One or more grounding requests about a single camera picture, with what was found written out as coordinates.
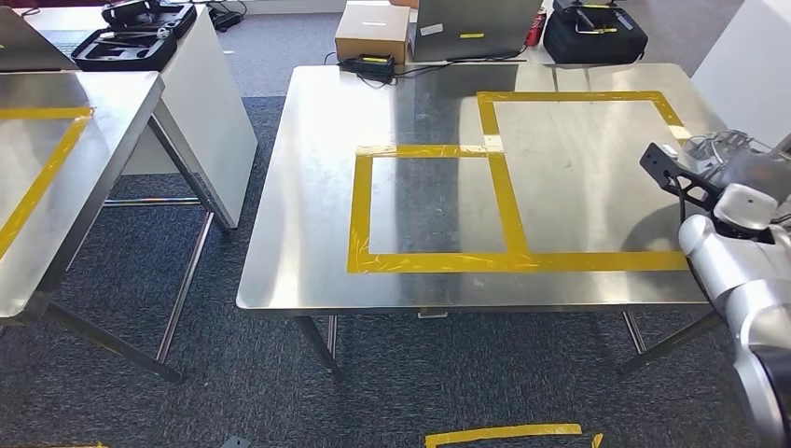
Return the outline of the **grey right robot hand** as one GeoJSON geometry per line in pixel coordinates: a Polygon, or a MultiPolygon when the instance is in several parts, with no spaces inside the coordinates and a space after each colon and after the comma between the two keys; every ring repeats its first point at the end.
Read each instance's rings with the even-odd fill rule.
{"type": "Polygon", "coordinates": [[[770,147],[747,133],[725,130],[693,136],[682,161],[694,173],[723,189],[741,184],[784,204],[790,196],[790,138],[770,147]]]}

